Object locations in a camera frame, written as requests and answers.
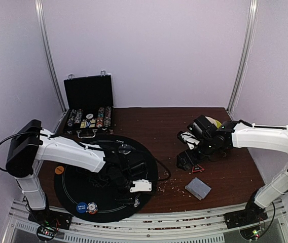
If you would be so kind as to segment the black white poker chip stack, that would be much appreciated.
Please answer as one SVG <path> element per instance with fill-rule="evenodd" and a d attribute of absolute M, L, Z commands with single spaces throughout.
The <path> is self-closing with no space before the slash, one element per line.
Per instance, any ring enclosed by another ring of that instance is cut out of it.
<path fill-rule="evenodd" d="M 139 205 L 140 205 L 140 201 L 139 201 L 138 198 L 136 198 L 133 206 L 134 206 L 135 208 L 137 208 Z"/>

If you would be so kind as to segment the grey ridged card holder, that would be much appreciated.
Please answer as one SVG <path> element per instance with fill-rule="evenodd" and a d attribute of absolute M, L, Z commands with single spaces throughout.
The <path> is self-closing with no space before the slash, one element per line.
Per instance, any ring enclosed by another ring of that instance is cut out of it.
<path fill-rule="evenodd" d="M 192 179 L 185 189 L 199 200 L 205 199 L 211 191 L 211 188 L 198 178 Z"/>

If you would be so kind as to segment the red poker chip stack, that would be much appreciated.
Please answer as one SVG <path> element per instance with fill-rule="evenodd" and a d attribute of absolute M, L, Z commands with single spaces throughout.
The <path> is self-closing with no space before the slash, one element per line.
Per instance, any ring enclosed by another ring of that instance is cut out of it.
<path fill-rule="evenodd" d="M 94 202 L 90 202 L 87 204 L 87 211 L 89 214 L 96 214 L 98 212 L 98 206 Z"/>

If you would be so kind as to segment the blue small blind button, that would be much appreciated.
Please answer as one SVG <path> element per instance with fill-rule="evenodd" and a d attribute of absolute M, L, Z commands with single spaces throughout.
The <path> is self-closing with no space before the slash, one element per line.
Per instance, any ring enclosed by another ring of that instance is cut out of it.
<path fill-rule="evenodd" d="M 88 205 L 85 202 L 80 202 L 76 205 L 76 211 L 79 214 L 86 213 L 88 211 Z"/>

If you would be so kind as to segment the orange big blind button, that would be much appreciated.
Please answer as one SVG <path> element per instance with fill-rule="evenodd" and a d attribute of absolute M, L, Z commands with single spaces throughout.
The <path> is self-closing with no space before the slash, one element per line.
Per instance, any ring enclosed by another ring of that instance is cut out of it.
<path fill-rule="evenodd" d="M 56 175 L 61 175 L 64 172 L 64 167 L 63 166 L 57 166 L 54 170 Z"/>

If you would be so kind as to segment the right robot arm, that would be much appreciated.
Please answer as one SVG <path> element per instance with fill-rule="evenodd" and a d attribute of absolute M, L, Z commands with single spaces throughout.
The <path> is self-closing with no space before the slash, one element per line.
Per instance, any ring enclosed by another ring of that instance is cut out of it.
<path fill-rule="evenodd" d="M 257 148 L 288 154 L 288 125 L 262 126 L 243 120 L 229 120 L 220 125 L 211 117 L 200 115 L 187 126 L 187 132 L 177 137 L 188 149 L 177 155 L 176 165 L 185 171 L 212 155 L 232 148 Z M 283 169 L 271 183 L 257 190 L 242 211 L 242 220 L 253 223 L 261 211 L 275 199 L 288 192 L 288 167 Z"/>

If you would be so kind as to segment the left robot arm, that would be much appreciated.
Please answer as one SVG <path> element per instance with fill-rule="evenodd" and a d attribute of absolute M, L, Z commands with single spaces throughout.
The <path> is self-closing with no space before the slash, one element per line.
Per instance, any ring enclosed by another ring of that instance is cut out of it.
<path fill-rule="evenodd" d="M 37 160 L 57 162 L 54 177 L 60 204 L 73 216 L 106 223 L 128 218 L 151 198 L 158 178 L 155 158 L 141 143 L 124 136 L 99 134 L 76 141 L 31 120 L 8 137 L 3 171 L 13 176 L 27 199 L 29 213 L 44 225 L 55 215 L 34 172 Z"/>

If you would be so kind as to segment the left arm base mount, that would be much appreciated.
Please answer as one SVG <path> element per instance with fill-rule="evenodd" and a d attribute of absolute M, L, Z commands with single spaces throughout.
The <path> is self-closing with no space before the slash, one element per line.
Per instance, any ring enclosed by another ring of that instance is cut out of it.
<path fill-rule="evenodd" d="M 62 213 L 53 210 L 28 210 L 28 220 L 42 226 L 49 226 L 54 229 L 69 230 L 73 216 L 69 213 Z"/>

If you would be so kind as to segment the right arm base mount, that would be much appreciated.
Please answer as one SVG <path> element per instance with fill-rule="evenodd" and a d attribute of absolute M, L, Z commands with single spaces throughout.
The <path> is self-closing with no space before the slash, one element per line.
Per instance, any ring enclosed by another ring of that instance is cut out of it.
<path fill-rule="evenodd" d="M 266 212 L 253 212 L 250 210 L 240 210 L 224 214 L 225 223 L 228 229 L 242 227 L 254 223 L 258 223 L 260 220 L 268 219 Z"/>

